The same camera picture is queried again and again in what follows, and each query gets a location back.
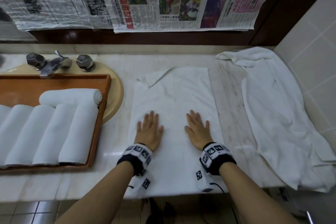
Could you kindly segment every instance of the rolled towel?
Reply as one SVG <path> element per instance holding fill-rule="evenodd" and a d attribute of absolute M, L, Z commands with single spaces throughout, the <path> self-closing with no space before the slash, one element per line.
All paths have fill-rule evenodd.
<path fill-rule="evenodd" d="M 85 164 L 89 155 L 98 108 L 93 104 L 78 105 L 66 138 L 59 162 Z"/>
<path fill-rule="evenodd" d="M 6 158 L 5 166 L 32 165 L 36 150 L 54 111 L 55 108 L 48 105 L 38 105 L 33 108 Z"/>
<path fill-rule="evenodd" d="M 10 108 L 8 106 L 0 105 L 0 126 L 5 121 L 5 119 L 7 118 L 11 109 L 12 108 Z"/>
<path fill-rule="evenodd" d="M 33 158 L 33 165 L 56 165 L 58 155 L 68 136 L 77 105 L 60 104 L 44 131 Z"/>
<path fill-rule="evenodd" d="M 102 94 L 97 89 L 66 89 L 46 91 L 40 95 L 39 100 L 41 105 L 56 107 L 59 104 L 93 103 L 99 105 L 102 99 Z"/>
<path fill-rule="evenodd" d="M 15 105 L 0 126 L 0 167 L 4 167 L 5 160 L 33 109 L 27 105 Z"/>

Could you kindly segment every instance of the hand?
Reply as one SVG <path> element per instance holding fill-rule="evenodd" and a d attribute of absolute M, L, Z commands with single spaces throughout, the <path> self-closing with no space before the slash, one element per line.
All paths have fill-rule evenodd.
<path fill-rule="evenodd" d="M 210 135 L 209 121 L 207 120 L 205 122 L 204 127 L 200 114 L 198 112 L 195 114 L 193 110 L 190 111 L 190 114 L 187 113 L 187 120 L 189 127 L 185 126 L 184 129 L 187 132 L 192 145 L 200 151 L 203 151 L 203 148 L 207 143 L 213 142 Z"/>
<path fill-rule="evenodd" d="M 138 121 L 134 143 L 142 143 L 154 152 L 160 145 L 163 134 L 163 126 L 158 127 L 158 125 L 159 114 L 154 115 L 154 111 L 151 111 L 150 114 L 146 113 L 142 128 L 141 121 Z"/>

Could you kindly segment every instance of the wrist cuff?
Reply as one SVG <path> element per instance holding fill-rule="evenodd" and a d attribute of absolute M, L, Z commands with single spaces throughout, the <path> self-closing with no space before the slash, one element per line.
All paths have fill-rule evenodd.
<path fill-rule="evenodd" d="M 140 175 L 152 160 L 152 152 L 143 144 L 132 144 L 122 154 L 117 164 L 128 161 L 132 164 L 134 175 Z"/>
<path fill-rule="evenodd" d="M 208 143 L 204 146 L 199 161 L 205 171 L 212 175 L 219 175 L 219 168 L 225 162 L 237 164 L 229 149 L 215 142 Z"/>

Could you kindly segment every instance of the faucet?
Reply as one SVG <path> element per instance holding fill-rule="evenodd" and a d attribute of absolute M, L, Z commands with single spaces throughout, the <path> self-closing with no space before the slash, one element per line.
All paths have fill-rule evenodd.
<path fill-rule="evenodd" d="M 58 69 L 68 69 L 71 67 L 72 60 L 69 57 L 64 57 L 56 50 L 55 53 L 58 55 L 57 58 L 49 61 L 43 69 L 41 69 L 40 77 L 44 79 L 50 79 L 51 76 Z"/>

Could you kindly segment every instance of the beige sink basin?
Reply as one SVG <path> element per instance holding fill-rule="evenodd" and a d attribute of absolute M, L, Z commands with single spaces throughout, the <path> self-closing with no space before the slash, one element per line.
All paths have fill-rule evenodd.
<path fill-rule="evenodd" d="M 103 117 L 103 123 L 110 120 L 120 109 L 124 100 L 124 86 L 119 76 L 102 63 L 95 62 L 96 68 L 92 72 L 84 72 L 77 65 L 76 61 L 72 60 L 72 65 L 69 69 L 58 69 L 56 73 L 66 74 L 109 74 L 111 76 L 111 87 L 107 97 L 106 108 Z M 1 74 L 40 74 L 40 71 L 35 70 L 28 64 L 17 66 L 7 72 Z"/>

